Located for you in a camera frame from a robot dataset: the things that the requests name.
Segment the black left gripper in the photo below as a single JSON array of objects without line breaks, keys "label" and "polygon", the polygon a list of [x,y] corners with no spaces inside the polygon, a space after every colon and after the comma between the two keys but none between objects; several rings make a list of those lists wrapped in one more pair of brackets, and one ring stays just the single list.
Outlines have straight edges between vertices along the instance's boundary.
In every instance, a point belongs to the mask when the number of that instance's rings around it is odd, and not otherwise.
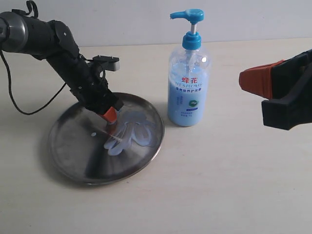
[{"label": "black left gripper", "polygon": [[124,106],[123,101],[109,89],[105,76],[101,77],[99,72],[91,73],[84,84],[70,88],[70,92],[84,108],[100,115],[109,124],[116,122],[116,111]]}]

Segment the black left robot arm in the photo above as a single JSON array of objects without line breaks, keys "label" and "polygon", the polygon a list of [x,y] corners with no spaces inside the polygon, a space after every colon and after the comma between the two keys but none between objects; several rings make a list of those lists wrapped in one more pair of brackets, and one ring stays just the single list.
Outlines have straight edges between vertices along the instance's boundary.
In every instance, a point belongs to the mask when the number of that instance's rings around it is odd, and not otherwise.
[{"label": "black left robot arm", "polygon": [[63,22],[44,22],[18,10],[0,15],[0,48],[9,53],[29,54],[46,60],[85,107],[109,123],[117,119],[123,102],[108,88],[106,71],[119,69],[119,58],[86,59]]}]

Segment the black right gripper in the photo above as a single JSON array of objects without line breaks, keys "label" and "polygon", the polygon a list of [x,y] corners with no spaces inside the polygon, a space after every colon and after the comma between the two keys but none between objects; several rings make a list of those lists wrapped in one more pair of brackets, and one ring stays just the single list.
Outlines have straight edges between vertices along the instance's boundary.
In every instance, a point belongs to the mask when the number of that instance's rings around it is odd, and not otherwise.
[{"label": "black right gripper", "polygon": [[312,51],[286,61],[260,65],[239,74],[242,90],[266,98],[263,125],[290,130],[312,122]]}]

